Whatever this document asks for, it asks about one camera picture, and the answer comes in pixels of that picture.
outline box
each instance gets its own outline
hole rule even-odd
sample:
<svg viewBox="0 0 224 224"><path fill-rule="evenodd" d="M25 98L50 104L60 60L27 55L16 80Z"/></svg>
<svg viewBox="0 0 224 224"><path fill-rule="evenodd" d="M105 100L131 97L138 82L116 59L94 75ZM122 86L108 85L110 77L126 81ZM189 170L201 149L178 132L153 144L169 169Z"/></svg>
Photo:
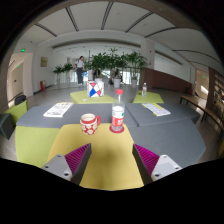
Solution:
<svg viewBox="0 0 224 224"><path fill-rule="evenodd" d="M87 95L89 97L100 97L104 95L104 82L102 81L88 81Z"/></svg>

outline plastic bottle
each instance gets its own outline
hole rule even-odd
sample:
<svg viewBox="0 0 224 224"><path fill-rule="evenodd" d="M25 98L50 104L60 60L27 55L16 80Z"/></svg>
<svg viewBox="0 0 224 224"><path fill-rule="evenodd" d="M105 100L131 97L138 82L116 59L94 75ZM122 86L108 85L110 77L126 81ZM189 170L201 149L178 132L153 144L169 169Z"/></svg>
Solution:
<svg viewBox="0 0 224 224"><path fill-rule="evenodd" d="M125 103L123 101L123 90L117 89L116 96L112 104L112 125L114 131L120 131L123 128Z"/></svg>
<svg viewBox="0 0 224 224"><path fill-rule="evenodd" d="M147 86L146 86L146 83L144 83L142 87L142 96L146 96L146 93L147 93Z"/></svg>

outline column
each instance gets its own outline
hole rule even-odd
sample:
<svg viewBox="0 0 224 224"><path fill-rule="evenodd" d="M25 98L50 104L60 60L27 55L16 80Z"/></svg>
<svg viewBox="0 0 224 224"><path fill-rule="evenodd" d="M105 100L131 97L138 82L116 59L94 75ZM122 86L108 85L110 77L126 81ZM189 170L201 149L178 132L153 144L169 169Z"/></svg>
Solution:
<svg viewBox="0 0 224 224"><path fill-rule="evenodd" d="M145 74L149 75L149 69L154 69L155 65L155 43L149 39L142 39L141 54L146 58L147 65L140 72L139 87L142 87L145 81ZM147 83L148 88L152 87L152 83Z"/></svg>

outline red and white mug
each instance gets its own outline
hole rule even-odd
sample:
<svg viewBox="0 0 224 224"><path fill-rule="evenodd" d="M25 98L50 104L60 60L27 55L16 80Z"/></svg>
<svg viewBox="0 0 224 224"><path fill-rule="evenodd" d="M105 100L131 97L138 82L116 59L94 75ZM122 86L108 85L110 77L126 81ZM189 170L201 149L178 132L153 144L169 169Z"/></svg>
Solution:
<svg viewBox="0 0 224 224"><path fill-rule="evenodd" d="M82 132L86 135L93 135L101 124L101 117L94 114L83 114L80 119Z"/></svg>

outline mug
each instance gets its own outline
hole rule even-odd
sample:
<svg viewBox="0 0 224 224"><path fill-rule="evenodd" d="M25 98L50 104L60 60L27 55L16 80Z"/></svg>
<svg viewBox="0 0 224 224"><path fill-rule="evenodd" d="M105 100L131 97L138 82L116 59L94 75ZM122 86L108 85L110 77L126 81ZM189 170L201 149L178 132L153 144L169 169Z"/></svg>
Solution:
<svg viewBox="0 0 224 224"><path fill-rule="evenodd" d="M82 132L86 135L93 135L97 132L97 126L101 123L101 117L94 114L83 114L80 119Z"/></svg>

